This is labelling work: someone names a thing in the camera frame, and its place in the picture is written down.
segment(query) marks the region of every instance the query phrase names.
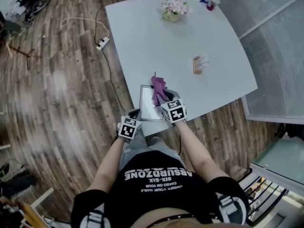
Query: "floor plank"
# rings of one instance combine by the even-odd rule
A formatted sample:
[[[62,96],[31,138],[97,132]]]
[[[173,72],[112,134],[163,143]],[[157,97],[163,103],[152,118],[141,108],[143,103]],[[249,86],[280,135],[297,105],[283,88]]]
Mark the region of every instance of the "floor plank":
[[[110,147],[122,109],[110,82],[103,54],[96,50],[91,21],[66,18],[67,0],[50,0],[33,25],[14,46],[34,48],[43,57],[13,58],[0,49],[0,161],[9,160],[12,168],[21,165],[33,173],[38,185],[19,200],[31,203],[50,187],[54,194],[43,203],[42,212],[69,221],[73,197],[92,181],[97,167]],[[123,0],[70,0],[71,16],[94,18],[109,28],[105,6]],[[97,37],[106,32],[97,25]],[[132,102],[112,35],[105,48],[112,80],[125,109]],[[238,99],[188,122],[190,128],[210,151],[219,166],[234,178],[241,177],[250,163],[270,143],[277,124],[247,121]],[[158,134],[173,149],[179,150],[174,128]],[[181,156],[190,165],[184,148]]]

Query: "black t-shirt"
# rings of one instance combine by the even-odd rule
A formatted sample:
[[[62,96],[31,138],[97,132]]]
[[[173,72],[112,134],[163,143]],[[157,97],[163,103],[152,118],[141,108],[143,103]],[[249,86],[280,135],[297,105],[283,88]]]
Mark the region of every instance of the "black t-shirt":
[[[1,12],[0,12],[0,21],[5,24],[5,19]]]
[[[84,217],[102,207],[110,227],[129,228],[143,214],[160,208],[189,212],[202,224],[219,216],[217,193],[240,198],[248,210],[248,200],[239,184],[229,177],[206,183],[184,169],[181,162],[159,151],[134,156],[120,171],[109,194],[89,190],[74,199],[71,226],[80,227]]]

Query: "purple glove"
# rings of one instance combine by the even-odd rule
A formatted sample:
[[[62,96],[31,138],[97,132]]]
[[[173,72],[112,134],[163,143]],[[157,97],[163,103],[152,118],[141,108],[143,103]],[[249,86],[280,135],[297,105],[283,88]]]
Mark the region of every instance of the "purple glove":
[[[153,76],[151,78],[152,84],[154,86],[154,93],[153,93],[153,100],[155,106],[161,105],[157,99],[157,94],[159,94],[164,101],[169,101],[168,97],[164,94],[163,90],[166,89],[166,82],[163,80],[163,78],[158,78],[156,76]]]

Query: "gray pants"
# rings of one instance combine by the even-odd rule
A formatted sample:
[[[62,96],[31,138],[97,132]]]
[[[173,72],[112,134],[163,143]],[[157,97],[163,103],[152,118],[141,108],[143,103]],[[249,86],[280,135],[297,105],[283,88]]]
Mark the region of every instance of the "gray pants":
[[[170,157],[179,160],[184,168],[186,168],[184,162],[180,156],[173,149],[170,149],[164,142],[163,139],[151,139],[150,146],[148,147],[146,139],[144,138],[143,132],[140,131],[137,136],[130,141],[125,143],[123,146],[123,153],[120,158],[119,171],[137,154],[158,150]]]

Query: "white table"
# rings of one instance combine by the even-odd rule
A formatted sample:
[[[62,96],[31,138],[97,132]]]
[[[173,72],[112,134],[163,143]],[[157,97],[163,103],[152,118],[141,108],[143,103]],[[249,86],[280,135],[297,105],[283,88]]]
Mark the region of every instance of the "white table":
[[[197,0],[176,23],[162,18],[164,0],[127,0],[106,7],[119,60],[135,108],[141,85],[156,74],[178,92],[191,120],[257,89],[243,47],[228,20]],[[210,67],[193,73],[193,58],[209,55]],[[145,136],[170,127],[166,122],[142,122]]]

